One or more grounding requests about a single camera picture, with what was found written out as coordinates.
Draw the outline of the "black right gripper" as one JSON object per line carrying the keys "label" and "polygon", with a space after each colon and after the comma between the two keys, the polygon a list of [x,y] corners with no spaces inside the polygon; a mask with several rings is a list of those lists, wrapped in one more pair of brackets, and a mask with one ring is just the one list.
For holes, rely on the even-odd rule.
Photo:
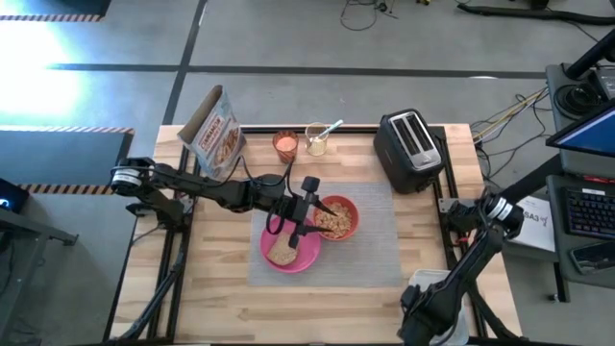
{"label": "black right gripper", "polygon": [[429,346],[435,336],[455,327],[456,293],[443,284],[431,284],[425,291],[409,285],[400,306],[404,315],[397,336],[405,346]]}

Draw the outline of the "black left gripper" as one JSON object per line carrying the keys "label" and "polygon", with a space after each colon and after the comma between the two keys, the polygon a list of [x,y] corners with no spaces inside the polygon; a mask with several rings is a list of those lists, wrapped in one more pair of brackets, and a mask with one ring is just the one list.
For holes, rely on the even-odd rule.
{"label": "black left gripper", "polygon": [[274,205],[268,212],[268,220],[271,220],[271,216],[273,214],[278,215],[280,218],[277,228],[268,228],[268,233],[271,235],[278,235],[282,231],[286,220],[294,223],[295,228],[291,233],[290,239],[288,240],[288,246],[292,249],[296,249],[298,247],[301,236],[311,233],[331,233],[332,230],[305,224],[310,206],[315,206],[320,211],[334,215],[334,212],[319,200],[319,197],[316,194],[319,185],[319,178],[307,176],[302,183],[302,189],[306,192],[305,196],[300,196],[297,194],[282,196],[277,201],[277,204]]}

